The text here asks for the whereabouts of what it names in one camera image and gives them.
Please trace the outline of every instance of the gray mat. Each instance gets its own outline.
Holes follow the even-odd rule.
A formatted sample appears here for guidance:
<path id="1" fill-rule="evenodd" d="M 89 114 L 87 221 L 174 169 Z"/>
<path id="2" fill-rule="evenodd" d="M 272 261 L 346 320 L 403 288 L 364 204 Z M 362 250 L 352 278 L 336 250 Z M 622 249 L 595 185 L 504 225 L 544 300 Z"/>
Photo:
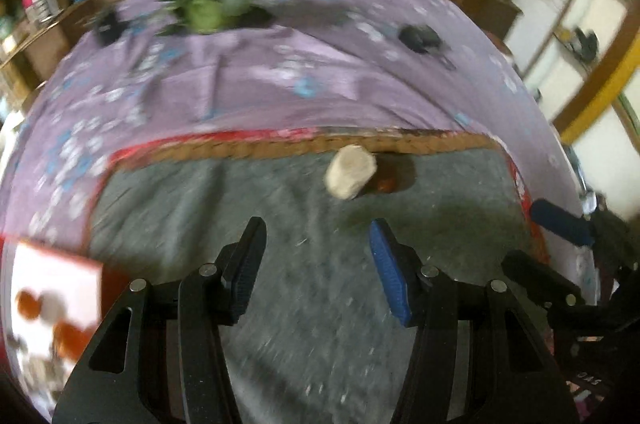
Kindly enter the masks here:
<path id="1" fill-rule="evenodd" d="M 389 422 L 414 330 L 389 313 L 367 229 L 398 240 L 461 281 L 502 277 L 530 236 L 501 155 L 475 149 L 402 156 L 415 184 L 338 201 L 322 177 L 332 154 L 157 163 L 116 173 L 92 218 L 91 256 L 160 283 L 238 240 L 253 215 L 268 247 L 247 314 L 222 330 L 245 423 Z"/>

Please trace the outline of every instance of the purple bedsheet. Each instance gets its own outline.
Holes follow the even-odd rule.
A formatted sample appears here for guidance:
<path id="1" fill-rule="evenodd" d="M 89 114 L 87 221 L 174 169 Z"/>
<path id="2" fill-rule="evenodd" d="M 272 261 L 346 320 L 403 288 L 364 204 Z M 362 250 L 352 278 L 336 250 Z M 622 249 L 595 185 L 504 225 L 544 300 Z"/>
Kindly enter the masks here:
<path id="1" fill-rule="evenodd" d="M 0 186 L 0 227 L 63 249 L 80 245 L 108 157 L 172 135 L 230 129 L 401 127 L 487 133 L 533 196 L 580 206 L 561 147 L 494 45 L 448 0 L 260 0 L 269 29 L 157 37 L 156 0 L 125 0 L 132 20 L 99 48 L 88 33 L 36 101 Z M 425 23 L 444 58 L 396 38 Z M 548 238 L 552 264 L 578 280 L 575 249 Z"/>

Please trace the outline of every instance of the screw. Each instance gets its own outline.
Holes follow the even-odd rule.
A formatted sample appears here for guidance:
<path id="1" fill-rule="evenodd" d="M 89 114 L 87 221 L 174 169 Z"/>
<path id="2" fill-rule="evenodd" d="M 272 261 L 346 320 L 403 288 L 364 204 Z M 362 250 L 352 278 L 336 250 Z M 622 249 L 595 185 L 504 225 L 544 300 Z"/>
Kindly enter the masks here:
<path id="1" fill-rule="evenodd" d="M 438 268 L 433 265 L 423 265 L 420 268 L 420 274 L 425 278 L 435 278 L 439 273 L 440 271 L 438 271 Z"/>
<path id="2" fill-rule="evenodd" d="M 495 292 L 499 292 L 499 293 L 507 292 L 507 284 L 503 282 L 501 279 L 492 279 L 491 288 L 495 290 Z"/>
<path id="3" fill-rule="evenodd" d="M 129 290 L 131 292 L 140 292 L 141 290 L 144 290 L 145 287 L 146 281 L 142 278 L 135 279 L 131 283 L 129 283 Z"/>
<path id="4" fill-rule="evenodd" d="M 215 263 L 205 263 L 204 265 L 200 266 L 200 269 L 198 270 L 198 272 L 200 273 L 201 276 L 213 276 L 215 273 L 218 272 L 218 268 L 216 267 Z"/>

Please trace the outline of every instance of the purple object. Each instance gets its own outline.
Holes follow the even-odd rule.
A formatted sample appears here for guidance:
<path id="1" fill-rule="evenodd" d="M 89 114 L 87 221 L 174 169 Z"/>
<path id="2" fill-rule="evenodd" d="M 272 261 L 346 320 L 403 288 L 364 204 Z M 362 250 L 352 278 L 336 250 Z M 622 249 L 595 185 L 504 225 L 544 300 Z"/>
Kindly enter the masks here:
<path id="1" fill-rule="evenodd" d="M 78 249 L 109 156 L 164 137 L 222 130 L 401 127 L 486 133 L 534 198 L 580 212 L 561 146 L 526 88 L 449 0 L 260 0 L 269 29 L 155 37 L 157 0 L 125 0 L 129 28 L 100 48 L 85 34 L 28 115 L 0 185 L 0 227 Z M 452 66 L 396 36 L 428 24 Z M 574 248 L 548 239 L 575 279 Z"/>

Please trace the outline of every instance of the beige cylindrical object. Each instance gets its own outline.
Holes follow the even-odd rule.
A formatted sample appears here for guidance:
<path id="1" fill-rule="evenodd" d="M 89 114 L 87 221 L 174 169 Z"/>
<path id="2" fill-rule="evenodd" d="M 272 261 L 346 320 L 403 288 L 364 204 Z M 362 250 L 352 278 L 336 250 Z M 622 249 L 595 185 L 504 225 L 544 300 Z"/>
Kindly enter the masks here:
<path id="1" fill-rule="evenodd" d="M 376 158 L 357 144 L 342 147 L 324 175 L 324 185 L 341 200 L 353 199 L 377 170 Z"/>

